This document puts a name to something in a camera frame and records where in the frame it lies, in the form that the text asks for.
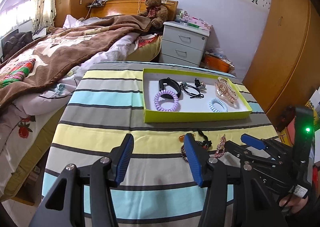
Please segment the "person's right hand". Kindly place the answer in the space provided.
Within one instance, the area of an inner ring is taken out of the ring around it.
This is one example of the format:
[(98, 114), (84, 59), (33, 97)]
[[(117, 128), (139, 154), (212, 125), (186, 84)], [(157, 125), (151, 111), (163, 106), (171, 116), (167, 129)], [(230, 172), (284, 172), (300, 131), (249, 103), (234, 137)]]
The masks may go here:
[(310, 211), (309, 197), (300, 198), (294, 194), (288, 194), (279, 202), (279, 206), (283, 207), (286, 216), (294, 214), (303, 214)]

